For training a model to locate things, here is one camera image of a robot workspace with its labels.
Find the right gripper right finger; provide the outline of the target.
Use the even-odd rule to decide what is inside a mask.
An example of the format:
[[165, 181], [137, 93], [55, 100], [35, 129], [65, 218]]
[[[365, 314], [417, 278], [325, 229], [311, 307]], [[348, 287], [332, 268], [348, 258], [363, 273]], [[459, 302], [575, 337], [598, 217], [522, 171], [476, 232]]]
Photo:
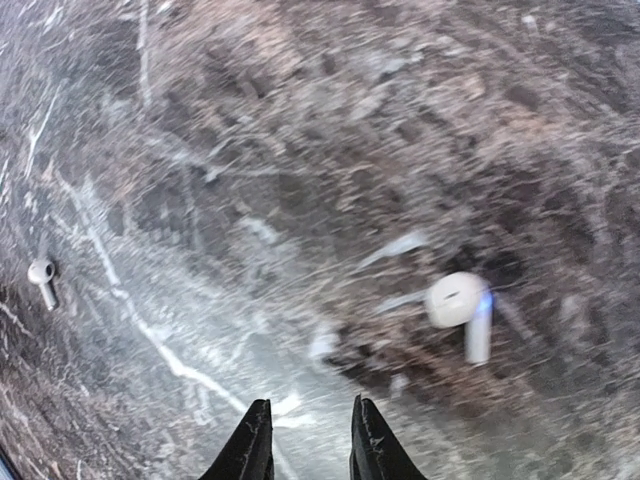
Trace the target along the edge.
[[357, 480], [425, 480], [375, 405], [354, 400], [349, 472]]

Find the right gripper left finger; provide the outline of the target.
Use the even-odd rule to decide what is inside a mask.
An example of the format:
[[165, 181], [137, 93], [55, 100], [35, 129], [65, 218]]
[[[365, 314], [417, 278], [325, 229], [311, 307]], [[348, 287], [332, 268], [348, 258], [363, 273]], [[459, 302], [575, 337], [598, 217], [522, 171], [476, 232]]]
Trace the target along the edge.
[[273, 480], [269, 400], [255, 400], [200, 480]]

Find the white stem earbud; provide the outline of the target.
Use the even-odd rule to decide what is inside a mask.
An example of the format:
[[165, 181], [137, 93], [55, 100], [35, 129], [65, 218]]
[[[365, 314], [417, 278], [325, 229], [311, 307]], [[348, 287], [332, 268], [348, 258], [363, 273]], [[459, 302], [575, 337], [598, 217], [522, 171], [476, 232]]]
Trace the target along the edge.
[[52, 284], [54, 275], [55, 265], [46, 258], [34, 260], [27, 271], [28, 280], [39, 288], [48, 311], [58, 307], [58, 299]]
[[493, 295], [483, 278], [455, 272], [435, 282], [424, 305], [430, 323], [438, 329], [464, 326], [465, 359], [485, 365], [491, 355]]

